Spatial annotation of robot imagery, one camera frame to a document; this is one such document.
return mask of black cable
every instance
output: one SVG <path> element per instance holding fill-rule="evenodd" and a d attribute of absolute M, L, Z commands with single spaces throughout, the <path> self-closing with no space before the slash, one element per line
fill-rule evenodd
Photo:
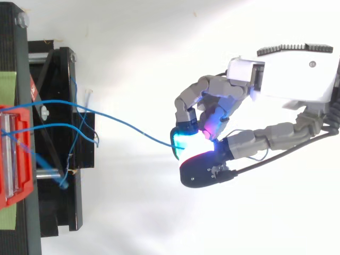
<path fill-rule="evenodd" d="M 308 141 L 306 141 L 306 142 L 302 142 L 301 144 L 298 144 L 298 145 L 296 145 L 295 147 L 293 147 L 293 148 L 291 148 L 291 149 L 288 149 L 288 150 L 284 151 L 283 153 L 280 153 L 280 154 L 278 154 L 278 155 L 276 155 L 276 156 L 274 156 L 274 157 L 268 158 L 268 159 L 266 159 L 266 160 L 264 160 L 264 161 L 262 161 L 262 162 L 258 162 L 258 163 L 256 163 L 256 164 L 251 165 L 251 166 L 247 166 L 247 167 L 245 167 L 245 168 L 242 168 L 242 169 L 236 171 L 236 173 L 237 173 L 237 174 L 243 174 L 243 173 L 245 173 L 245 172 L 248 172 L 248 171 L 250 171 L 250 170 L 253 170 L 253 169 L 255 169 L 255 168 L 258 168 L 258 167 L 260 167 L 260 166 L 263 166 L 263 165 L 265 165 L 265 164 L 267 164 L 267 163 L 273 162 L 273 161 L 275 161 L 275 160 L 277 160 L 277 159 L 279 159 L 279 158 L 282 158 L 282 157 L 284 157 L 284 156 L 287 156 L 288 154 L 290 154 L 290 153 L 292 153 L 292 152 L 295 152 L 295 151 L 301 149 L 302 147 L 305 147 L 305 146 L 307 146 L 307 145 L 310 145 L 310 144 L 313 143 L 313 142 L 319 141 L 319 140 L 324 139 L 324 138 L 327 138 L 327 137 L 332 137 L 332 136 L 334 136 L 334 134 L 332 134 L 332 133 L 326 133 L 326 134 L 323 134 L 323 135 L 319 135 L 318 137 L 314 137 L 314 138 L 312 138 L 312 139 L 310 139 L 310 140 L 308 140 Z"/>

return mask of white wall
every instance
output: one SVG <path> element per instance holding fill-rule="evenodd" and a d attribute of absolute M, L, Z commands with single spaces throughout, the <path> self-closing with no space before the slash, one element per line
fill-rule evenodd
<path fill-rule="evenodd" d="M 91 108 L 164 141 L 175 97 L 224 71 L 231 57 L 281 43 L 340 47 L 331 0 L 15 2 L 28 9 L 30 40 L 56 39 L 77 53 L 79 102 L 90 88 Z M 228 129 L 295 115 L 247 101 Z M 169 148 L 100 116 L 96 127 L 96 168 L 82 174 L 84 225 L 43 239 L 43 254 L 340 254 L 339 137 L 228 183 L 188 189 Z"/>

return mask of screw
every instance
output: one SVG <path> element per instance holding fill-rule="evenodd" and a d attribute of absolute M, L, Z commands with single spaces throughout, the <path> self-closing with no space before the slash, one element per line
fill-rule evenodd
<path fill-rule="evenodd" d="M 70 59 L 72 63 L 77 62 L 77 55 L 74 52 L 72 52 L 70 55 Z"/>
<path fill-rule="evenodd" d="M 26 12 L 20 12 L 18 16 L 15 18 L 15 24 L 20 26 L 21 28 L 28 28 L 30 25 L 30 19 Z"/>
<path fill-rule="evenodd" d="M 40 115 L 43 121 L 47 120 L 47 117 L 49 116 L 49 111 L 47 110 L 45 105 L 40 108 Z"/>
<path fill-rule="evenodd" d="M 316 63 L 315 61 L 311 61 L 311 62 L 309 62 L 309 66 L 310 66 L 311 68 L 316 67 L 316 66 L 317 66 L 317 63 Z"/>

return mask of blue wire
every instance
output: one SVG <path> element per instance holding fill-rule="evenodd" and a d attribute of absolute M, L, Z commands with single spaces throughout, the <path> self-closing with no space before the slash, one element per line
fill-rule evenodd
<path fill-rule="evenodd" d="M 85 123 L 85 118 L 82 120 L 82 122 L 80 123 L 80 126 L 79 126 L 79 130 L 81 129 L 81 127 L 83 126 L 83 124 Z M 71 148 L 70 148 L 70 151 L 69 151 L 69 154 L 67 156 L 67 166 L 66 166 L 66 173 L 64 174 L 64 178 L 62 179 L 62 181 L 60 182 L 59 186 L 61 187 L 63 185 L 63 183 L 66 181 L 66 178 L 69 174 L 69 166 L 70 166 L 70 159 L 71 159 L 71 153 L 74 149 L 74 146 L 75 146 L 75 143 L 77 142 L 77 139 L 78 139 L 78 136 L 79 136 L 79 133 L 76 134 L 74 140 L 73 140 L 73 143 L 71 145 Z"/>
<path fill-rule="evenodd" d="M 7 135 L 11 140 L 13 140 L 17 145 L 20 145 L 21 148 L 23 148 L 23 150 L 26 152 L 26 153 L 30 153 L 32 154 L 33 156 L 36 157 L 36 161 L 37 163 L 43 168 L 43 169 L 46 169 L 46 170 L 50 170 L 52 172 L 52 167 L 50 166 L 50 164 L 48 162 L 46 162 L 41 155 L 33 152 L 30 148 L 28 148 L 24 143 L 21 143 L 19 142 L 14 136 L 11 135 L 11 133 L 7 133 L 6 131 L 4 131 L 3 129 L 1 129 L 1 132 L 4 134 L 4 135 Z M 59 177 L 59 178 L 54 178 L 54 180 L 59 184 L 59 186 L 65 190 L 69 187 L 69 184 L 67 182 L 62 182 L 62 178 Z"/>
<path fill-rule="evenodd" d="M 98 146 L 98 142 L 88 138 L 86 135 L 84 135 L 78 128 L 76 128 L 75 126 L 72 126 L 72 125 L 69 125 L 69 124 L 66 124 L 66 123 L 52 123 L 52 124 L 45 124 L 45 125 L 40 125 L 40 126 L 33 126 L 33 127 L 30 127 L 28 129 L 20 129 L 20 130 L 15 130 L 15 131 L 12 131 L 8 134 L 18 134 L 18 133 L 22 133 L 22 132 L 28 132 L 28 131 L 32 131 L 32 130 L 37 130 L 37 129 L 44 129 L 44 128 L 50 128 L 50 127 L 53 127 L 53 126 L 66 126 L 68 128 L 72 128 L 74 130 L 76 130 L 82 137 L 84 137 L 86 140 L 88 140 L 89 142 L 93 142 L 95 143 L 97 146 Z"/>
<path fill-rule="evenodd" d="M 74 84 L 75 84 L 75 95 L 74 95 L 75 99 L 74 99 L 74 101 L 77 103 L 77 92 L 78 92 L 77 83 L 75 82 L 75 80 L 74 80 L 72 77 L 71 77 L 71 80 L 72 80 L 72 81 L 74 82 Z M 98 147 L 98 146 L 99 146 L 99 136 L 98 136 L 98 134 L 96 133 L 96 131 L 95 131 L 94 129 L 92 129 L 92 128 L 86 123 L 86 121 L 85 121 L 87 112 L 85 112 L 84 117 L 83 117 L 83 116 L 80 114 L 80 112 L 78 111 L 78 108 L 75 108 L 75 109 L 76 109 L 76 111 L 78 112 L 79 116 L 82 118 L 82 121 L 81 121 L 80 126 L 79 126 L 79 130 L 81 130 L 81 128 L 83 127 L 83 124 L 86 124 L 91 130 L 93 130 L 94 133 L 96 134 L 97 138 L 98 138 L 98 144 L 97 144 L 97 147 Z M 69 167 L 70 167 L 71 154 L 72 154 L 72 151 L 73 151 L 73 149 L 74 149 L 74 146 L 75 146 L 75 144 L 76 144 L 76 142 L 77 142 L 78 136 L 79 136 L 79 134 L 77 133 L 76 136 L 75 136 L 75 138 L 74 138 L 74 140 L 73 140 L 73 143 L 72 143 L 72 145 L 71 145 L 71 147 L 70 147 L 70 151 L 69 151 L 69 154 L 68 154 L 68 156 L 67 156 L 67 166 L 66 166 L 65 175 L 64 175 L 63 180 L 62 180 L 61 183 L 60 183 L 60 186 L 64 183 L 64 181 L 66 181 L 66 178 L 67 178 L 67 176 L 68 176 L 68 174 L 69 174 Z"/>
<path fill-rule="evenodd" d="M 70 78 L 71 78 L 71 81 L 73 81 L 73 83 L 75 84 L 74 102 L 77 104 L 78 85 L 77 85 L 77 83 L 76 83 L 76 81 L 75 81 L 75 79 L 74 79 L 73 77 L 70 77 Z M 96 135 L 96 137 L 97 137 L 97 139 L 98 139 L 98 145 L 99 145 L 99 135 L 98 135 L 97 132 L 96 132 L 93 128 L 91 128 L 91 127 L 89 126 L 89 124 L 87 124 L 87 122 L 85 121 L 85 119 L 86 119 L 86 114 L 84 114 L 84 117 L 83 117 L 83 115 L 81 115 L 80 112 L 78 111 L 78 108 L 76 107 L 75 109 L 76 109 L 77 113 L 79 114 L 79 116 L 81 117 L 82 121 L 84 122 L 85 126 L 87 126 L 90 130 L 92 130 L 92 131 L 94 132 L 94 134 Z"/>
<path fill-rule="evenodd" d="M 3 111 L 10 111 L 10 110 L 13 110 L 13 109 L 17 109 L 17 108 L 25 108 L 25 107 L 29 107 L 29 106 L 34 106 L 34 105 L 41 105 L 41 104 L 55 104 L 55 103 L 60 103 L 60 104 L 66 104 L 66 105 L 72 105 L 72 106 L 75 106 L 75 107 L 78 107 L 80 109 L 84 109 L 88 112 L 91 112 L 91 113 L 95 113 L 95 114 L 98 114 L 98 115 L 101 115 L 101 116 L 104 116 L 104 117 L 107 117 L 107 118 L 110 118 L 111 120 L 114 120 L 114 121 L 117 121 L 119 123 L 122 123 L 134 130 L 136 130 L 137 132 L 145 135 L 147 138 L 151 139 L 152 141 L 155 141 L 155 142 L 158 142 L 160 143 L 161 145 L 165 145 L 165 146 L 168 146 L 168 147 L 171 147 L 171 148 L 175 148 L 175 149 L 181 149 L 183 150 L 184 148 L 182 147 L 177 147 L 177 146 L 173 146 L 171 144 L 168 144 L 168 143 L 165 143 L 165 142 L 162 142 L 146 133 L 144 133 L 143 131 L 141 131 L 140 129 L 138 129 L 137 127 L 125 122 L 125 121 L 122 121 L 118 118 L 115 118 L 113 116 L 110 116 L 110 115 L 107 115 L 105 113 L 101 113 L 101 112 L 98 112 L 96 110 L 91 110 L 89 108 L 86 108 L 86 107 L 83 107 L 81 105 L 77 105 L 77 104 L 74 104 L 74 103 L 71 103 L 71 102 L 68 102 L 68 101 L 63 101 L 63 100 L 44 100 L 44 101 L 39 101 L 39 102 L 32 102 L 32 103 L 29 103 L 29 104 L 23 104 L 23 105 L 18 105 L 18 106 L 13 106 L 13 107 L 9 107 L 9 108 L 5 108 L 5 109 L 0 109 L 0 112 L 3 112 Z"/>

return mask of red clamp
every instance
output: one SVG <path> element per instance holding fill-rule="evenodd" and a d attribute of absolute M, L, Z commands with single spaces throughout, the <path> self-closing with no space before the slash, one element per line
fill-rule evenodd
<path fill-rule="evenodd" d="M 0 113 L 0 128 L 6 132 L 30 127 L 30 112 L 18 108 Z M 0 137 L 0 210 L 26 198 L 33 191 L 32 157 L 20 143 L 31 148 L 30 132 Z"/>

